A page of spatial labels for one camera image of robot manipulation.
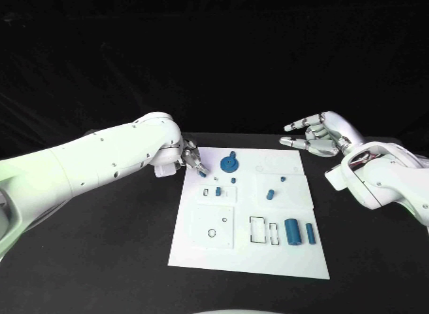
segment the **small blue part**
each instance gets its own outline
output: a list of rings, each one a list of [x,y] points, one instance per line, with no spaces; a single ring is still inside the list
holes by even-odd
[[[237,170],[239,168],[239,161],[236,159],[236,153],[230,152],[230,156],[224,157],[220,160],[220,168],[224,172],[232,173]]]
[[[299,232],[299,225],[296,224],[296,219],[286,219],[285,220],[285,229],[286,229],[286,238],[289,245],[301,245],[301,232]]]
[[[312,224],[307,224],[308,242],[315,244],[315,233],[312,232]]]
[[[266,199],[268,199],[269,201],[272,201],[273,194],[275,194],[275,191],[273,191],[273,190],[269,190],[269,191],[268,191],[268,196],[266,196]]]

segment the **robotic hand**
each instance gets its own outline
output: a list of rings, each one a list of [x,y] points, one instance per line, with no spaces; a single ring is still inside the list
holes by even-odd
[[[0,161],[0,258],[22,233],[82,193],[150,164],[157,177],[181,166],[209,174],[193,141],[165,113],[32,154]]]
[[[429,231],[429,159],[393,143],[367,143],[344,117],[331,111],[286,125],[285,131],[305,126],[307,141],[282,137],[281,143],[322,157],[341,151],[341,164],[325,172],[334,188],[348,188],[368,209],[397,202]]]

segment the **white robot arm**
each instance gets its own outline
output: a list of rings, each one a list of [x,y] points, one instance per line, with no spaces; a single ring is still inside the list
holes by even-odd
[[[289,124],[285,131],[305,126],[308,140],[282,137],[281,143],[322,157],[344,153],[341,164],[325,173],[334,188],[348,188],[368,209],[397,202],[429,228],[429,160],[400,145],[367,143],[344,117],[331,111]]]
[[[96,131],[50,149],[0,161],[0,258],[22,233],[82,193],[145,165],[157,177],[181,166],[209,170],[196,144],[181,138],[173,118],[150,113],[134,123]]]

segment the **white board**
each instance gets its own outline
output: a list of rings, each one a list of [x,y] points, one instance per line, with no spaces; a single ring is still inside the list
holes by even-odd
[[[239,169],[226,173],[220,160],[232,151]],[[201,147],[200,155],[212,173],[203,178],[193,169],[186,172],[168,265],[330,279],[299,152]],[[266,199],[269,189],[275,190],[272,200]],[[250,217],[263,217],[265,243],[250,241],[253,229],[262,233],[262,226],[250,225]],[[298,246],[286,240],[289,218],[299,222]],[[315,245],[308,243],[307,223],[312,224]],[[278,245],[272,244],[271,224],[276,224]]]

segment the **black tabletop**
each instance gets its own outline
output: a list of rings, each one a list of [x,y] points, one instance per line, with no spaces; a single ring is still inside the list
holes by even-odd
[[[289,149],[278,135],[193,138],[201,147]],[[330,280],[167,266],[184,170],[158,179],[145,167],[23,234],[0,264],[0,313],[429,313],[425,226],[396,203],[371,211],[334,190],[324,172],[340,156],[301,157]]]

